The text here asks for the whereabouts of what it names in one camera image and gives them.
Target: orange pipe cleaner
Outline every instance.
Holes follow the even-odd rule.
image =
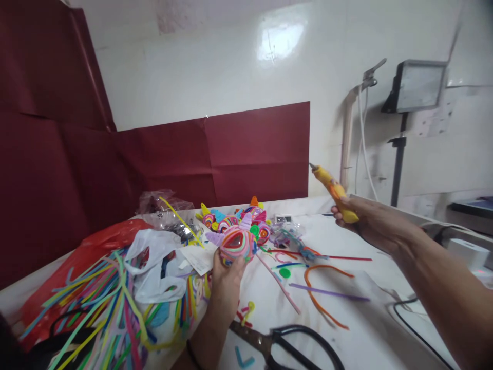
[[[312,286],[312,284],[310,284],[310,280],[308,279],[308,274],[310,273],[310,271],[312,270],[315,270],[317,268],[331,268],[331,269],[334,269],[336,270],[337,272],[343,274],[343,275],[346,275],[347,277],[354,277],[354,275],[351,275],[351,274],[348,274],[347,272],[344,272],[342,270],[339,270],[338,268],[335,268],[334,266],[329,266],[329,265],[316,265],[316,266],[312,266],[310,268],[308,268],[306,271],[305,271],[305,281],[307,282],[307,285],[309,287]],[[312,299],[312,302],[313,304],[315,305],[315,307],[317,308],[317,310],[322,314],[322,315],[327,315],[328,317],[330,317],[330,319],[339,327],[343,328],[343,329],[346,329],[346,330],[349,330],[349,326],[346,326],[344,324],[341,324],[339,321],[337,321],[335,319],[334,316],[332,316],[330,313],[328,313],[327,311],[324,310],[324,308],[322,306],[320,306],[320,304],[317,302],[317,299],[315,299],[315,297],[313,296],[313,293],[311,291],[308,291],[308,294],[310,295],[310,298]]]

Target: clear plastic bag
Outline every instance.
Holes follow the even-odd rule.
[[[172,231],[181,237],[181,242],[193,239],[192,233],[174,214],[169,206],[160,198],[164,198],[187,223],[192,230],[198,234],[200,227],[194,224],[194,205],[182,199],[173,197],[174,191],[163,189],[151,192],[143,192],[139,199],[137,214],[156,230]]]

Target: maroon backdrop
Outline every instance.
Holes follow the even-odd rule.
[[[112,133],[142,191],[168,188],[197,208],[308,196],[310,102]]]
[[[0,3],[0,288],[132,215],[84,14]]]
[[[145,190],[197,207],[308,194],[309,102],[116,132],[82,10],[1,2],[0,47],[0,289]]]

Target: white cable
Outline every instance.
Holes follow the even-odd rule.
[[[365,101],[365,110],[363,111],[363,127],[365,127],[366,122],[366,113],[368,112],[368,89],[366,89],[366,101]],[[362,139],[359,140],[359,150],[358,156],[356,157],[356,168],[354,172],[354,194],[358,194],[358,164],[359,164],[359,156],[361,155],[361,145]]]
[[[363,159],[365,160],[366,173],[368,175],[368,180],[370,181],[371,190],[373,191],[373,195],[375,196],[375,200],[378,201],[378,196],[376,194],[375,186],[373,186],[373,181],[370,175],[370,168],[368,167],[368,158],[366,155],[366,144],[365,144],[365,124],[363,119],[363,112],[361,110],[361,85],[359,86],[359,94],[358,94],[358,107],[359,107],[359,123],[361,125],[361,142],[363,148]]]

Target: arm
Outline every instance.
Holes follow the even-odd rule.
[[[217,368],[227,330],[236,316],[240,297],[240,283],[245,260],[239,258],[230,268],[224,267],[214,254],[212,292],[209,306],[197,330],[190,338],[190,345],[200,367],[204,370]],[[172,370],[198,370],[188,350],[184,349]]]
[[[364,199],[342,202],[360,217],[361,235],[393,257],[461,369],[492,368],[493,292],[392,208]],[[339,226],[356,232],[336,207],[333,212]]]

